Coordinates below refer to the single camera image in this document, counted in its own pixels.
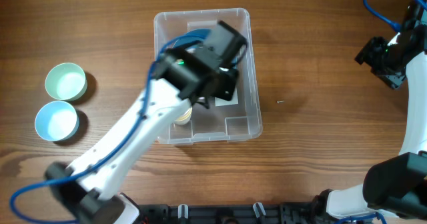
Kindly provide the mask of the cream plastic cup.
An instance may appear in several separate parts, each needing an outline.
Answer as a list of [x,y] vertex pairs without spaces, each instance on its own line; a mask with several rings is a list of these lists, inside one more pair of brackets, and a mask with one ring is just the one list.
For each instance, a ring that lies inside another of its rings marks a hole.
[[185,125],[186,123],[188,123],[191,119],[191,114],[192,114],[192,108],[190,107],[183,115],[181,115],[180,117],[178,117],[174,123],[176,125]]

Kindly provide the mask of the dark blue bowl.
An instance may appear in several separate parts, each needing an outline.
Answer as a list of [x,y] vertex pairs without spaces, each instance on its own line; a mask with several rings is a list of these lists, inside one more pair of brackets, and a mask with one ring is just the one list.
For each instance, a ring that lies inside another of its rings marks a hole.
[[181,47],[192,53],[197,44],[202,42],[210,33],[211,29],[194,29],[183,35],[182,38],[177,39],[171,44],[171,48]]

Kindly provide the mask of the mint green bowl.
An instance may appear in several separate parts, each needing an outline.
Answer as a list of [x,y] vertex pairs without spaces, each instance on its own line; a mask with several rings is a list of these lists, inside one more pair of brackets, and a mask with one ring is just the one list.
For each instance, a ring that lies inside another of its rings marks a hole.
[[47,94],[60,101],[75,101],[87,90],[85,71],[75,63],[61,63],[45,79]]

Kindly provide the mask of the light blue bowl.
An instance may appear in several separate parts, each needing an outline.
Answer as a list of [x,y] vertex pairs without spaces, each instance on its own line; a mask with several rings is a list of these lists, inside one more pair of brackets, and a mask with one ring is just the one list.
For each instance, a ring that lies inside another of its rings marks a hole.
[[68,102],[52,101],[39,110],[34,126],[40,138],[50,142],[64,141],[77,132],[79,117]]

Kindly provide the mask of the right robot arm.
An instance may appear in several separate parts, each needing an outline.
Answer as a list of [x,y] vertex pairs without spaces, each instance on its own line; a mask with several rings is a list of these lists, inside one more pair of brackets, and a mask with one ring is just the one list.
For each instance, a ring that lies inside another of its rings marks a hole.
[[373,37],[355,58],[392,89],[408,84],[406,132],[396,157],[374,165],[363,183],[329,191],[326,216],[337,222],[367,218],[426,219],[426,8],[411,1],[397,34]]

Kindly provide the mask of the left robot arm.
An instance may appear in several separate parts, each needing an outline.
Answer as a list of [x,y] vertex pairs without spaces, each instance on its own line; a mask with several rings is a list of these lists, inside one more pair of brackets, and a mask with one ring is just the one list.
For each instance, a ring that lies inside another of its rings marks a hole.
[[193,105],[210,97],[230,100],[236,65],[247,39],[223,21],[206,37],[174,41],[153,62],[145,89],[125,115],[89,150],[70,164],[51,164],[50,189],[76,223],[133,223],[139,211],[118,195],[134,163],[157,137]]

